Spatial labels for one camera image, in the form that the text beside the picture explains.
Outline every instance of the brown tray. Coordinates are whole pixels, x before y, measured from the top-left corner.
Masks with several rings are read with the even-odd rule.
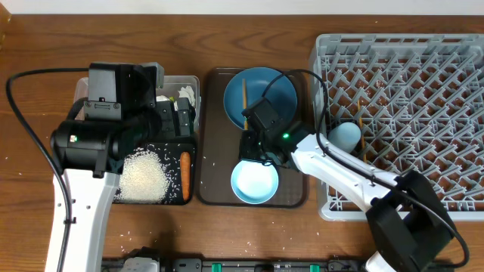
[[[231,188],[231,174],[239,163],[240,130],[228,118],[224,110],[225,87],[242,68],[215,68],[208,76],[208,84],[202,99],[203,121],[200,138],[203,144],[199,156],[201,173],[195,184],[198,198],[209,205],[257,206],[269,208],[295,208],[301,206],[308,196],[307,177],[290,169],[277,168],[279,187],[275,195],[263,204],[251,205],[238,199]],[[289,76],[293,83],[298,105],[294,120],[308,122],[308,94],[306,79],[302,75]]]

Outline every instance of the carrot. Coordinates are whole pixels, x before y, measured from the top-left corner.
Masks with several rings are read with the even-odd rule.
[[[183,152],[180,156],[180,176],[183,201],[185,202],[190,197],[190,166],[190,153]]]

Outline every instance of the wood grain surface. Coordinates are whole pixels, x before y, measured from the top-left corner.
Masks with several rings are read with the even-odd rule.
[[[484,32],[484,17],[397,16],[20,16],[0,51],[0,82],[39,68],[86,67],[92,61],[156,61],[167,75],[205,83],[217,66],[306,68],[316,37],[329,32]],[[65,118],[85,73],[32,76],[14,97],[44,144]],[[53,215],[52,172],[0,92],[0,270],[44,269]],[[115,205],[105,257],[153,246],[169,257],[324,259],[368,258],[374,243],[364,222],[326,222],[317,213],[315,181],[298,209]],[[458,223],[470,264],[484,265],[484,223]],[[441,258],[460,261],[452,242]]]
[[[5,40],[5,30],[10,22],[11,14],[0,3],[0,50],[2,49],[3,41]]]

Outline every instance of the wooden chopstick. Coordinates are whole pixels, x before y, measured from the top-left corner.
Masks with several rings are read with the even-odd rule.
[[[358,99],[358,111],[360,111],[360,100]],[[361,116],[359,118],[359,126],[361,129],[361,132],[363,132],[363,120],[361,120]],[[363,133],[361,133],[361,150],[365,148],[365,136]],[[366,160],[366,153],[363,154],[363,162],[367,163]]]
[[[242,95],[244,96],[244,110],[247,108],[247,86],[245,84],[245,79],[242,79]],[[249,129],[249,124],[247,124],[247,120],[244,120],[244,130]]]

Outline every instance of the gray dish rack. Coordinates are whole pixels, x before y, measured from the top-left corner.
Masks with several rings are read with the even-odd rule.
[[[323,133],[361,118],[365,148],[352,155],[387,171],[424,174],[453,220],[483,221],[483,47],[484,36],[475,34],[320,35],[309,65],[328,88]],[[318,121],[323,92],[315,80],[310,85]],[[324,181],[318,206],[329,221],[366,220]]]

